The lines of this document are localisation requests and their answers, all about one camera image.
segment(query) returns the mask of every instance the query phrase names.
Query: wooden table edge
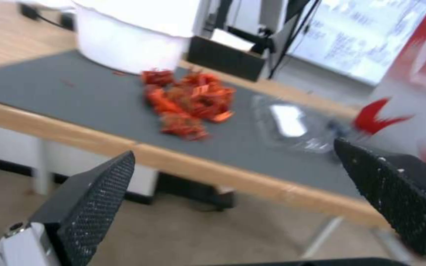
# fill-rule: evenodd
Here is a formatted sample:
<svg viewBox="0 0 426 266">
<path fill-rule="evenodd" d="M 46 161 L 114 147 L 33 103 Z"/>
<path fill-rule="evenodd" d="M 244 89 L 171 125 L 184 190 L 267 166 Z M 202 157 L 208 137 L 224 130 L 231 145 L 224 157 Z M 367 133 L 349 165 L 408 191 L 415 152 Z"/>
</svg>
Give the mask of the wooden table edge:
<svg viewBox="0 0 426 266">
<path fill-rule="evenodd" d="M 389 227 L 370 204 L 359 199 L 176 153 L 3 104 L 0 104 L 0 127 L 110 157 L 132 150 L 140 164 L 169 174 L 211 185 L 226 185 L 293 207 L 344 216 L 358 224 Z"/>
</svg>

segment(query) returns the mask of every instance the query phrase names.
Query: red and white object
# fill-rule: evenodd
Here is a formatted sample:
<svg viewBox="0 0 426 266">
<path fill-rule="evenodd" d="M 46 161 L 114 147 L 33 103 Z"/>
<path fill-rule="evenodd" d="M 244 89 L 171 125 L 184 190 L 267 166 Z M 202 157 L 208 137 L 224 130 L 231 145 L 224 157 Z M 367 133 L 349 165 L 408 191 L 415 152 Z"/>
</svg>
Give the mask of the red and white object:
<svg viewBox="0 0 426 266">
<path fill-rule="evenodd" d="M 426 17 L 355 125 L 372 135 L 375 143 L 392 143 L 396 151 L 426 161 Z"/>
<path fill-rule="evenodd" d="M 200 0 L 74 0 L 78 50 L 124 72 L 174 70 L 193 35 Z"/>
</svg>

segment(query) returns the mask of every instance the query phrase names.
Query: black gripper pad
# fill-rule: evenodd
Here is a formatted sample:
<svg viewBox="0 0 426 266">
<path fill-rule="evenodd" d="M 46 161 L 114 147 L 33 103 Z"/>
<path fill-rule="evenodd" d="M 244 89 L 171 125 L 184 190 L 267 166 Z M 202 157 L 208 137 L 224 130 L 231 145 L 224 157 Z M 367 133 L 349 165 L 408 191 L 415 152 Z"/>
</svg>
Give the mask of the black gripper pad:
<svg viewBox="0 0 426 266">
<path fill-rule="evenodd" d="M 369 150 L 343 139 L 335 140 L 335 150 L 361 195 L 405 244 L 426 255 L 426 163 L 412 155 Z"/>
<path fill-rule="evenodd" d="M 61 265 L 85 266 L 123 201 L 135 157 L 125 152 L 68 178 L 29 218 L 44 225 Z"/>
</svg>

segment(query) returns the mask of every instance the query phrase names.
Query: wooden desk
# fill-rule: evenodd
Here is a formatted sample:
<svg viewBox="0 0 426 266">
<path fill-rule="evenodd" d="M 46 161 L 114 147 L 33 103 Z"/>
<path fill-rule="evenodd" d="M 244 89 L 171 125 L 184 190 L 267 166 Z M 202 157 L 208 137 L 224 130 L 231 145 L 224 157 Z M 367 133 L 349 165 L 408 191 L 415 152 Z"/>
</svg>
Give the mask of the wooden desk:
<svg viewBox="0 0 426 266">
<path fill-rule="evenodd" d="M 74 47 L 72 32 L 28 20 L 17 13 L 14 4 L 0 3 L 0 66 L 71 50 Z M 187 62 L 180 63 L 182 67 L 190 65 Z M 337 116 L 352 118 L 357 113 L 355 109 L 307 95 L 273 81 L 252 83 L 216 71 L 211 72 L 218 74 L 224 81 L 335 113 Z M 1 104 L 0 127 L 107 156 L 130 149 L 134 151 L 137 162 L 167 173 L 202 183 L 234 187 L 276 202 L 344 216 L 369 226 L 388 227 L 385 219 L 365 201 L 179 154 L 162 147 L 139 143 Z"/>
</svg>

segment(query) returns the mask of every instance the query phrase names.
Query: orange plastic pieces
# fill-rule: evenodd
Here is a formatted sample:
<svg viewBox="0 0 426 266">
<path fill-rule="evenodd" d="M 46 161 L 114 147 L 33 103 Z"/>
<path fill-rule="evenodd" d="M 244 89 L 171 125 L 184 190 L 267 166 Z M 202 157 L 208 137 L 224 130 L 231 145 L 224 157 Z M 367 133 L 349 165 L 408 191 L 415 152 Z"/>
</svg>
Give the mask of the orange plastic pieces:
<svg viewBox="0 0 426 266">
<path fill-rule="evenodd" d="M 145 97 L 162 118 L 162 132 L 191 140 L 208 136 L 201 120 L 221 123 L 230 111 L 235 90 L 224 87 L 212 74 L 190 71 L 174 81 L 171 71 L 144 71 Z M 172 84 L 170 89 L 162 87 Z"/>
</svg>

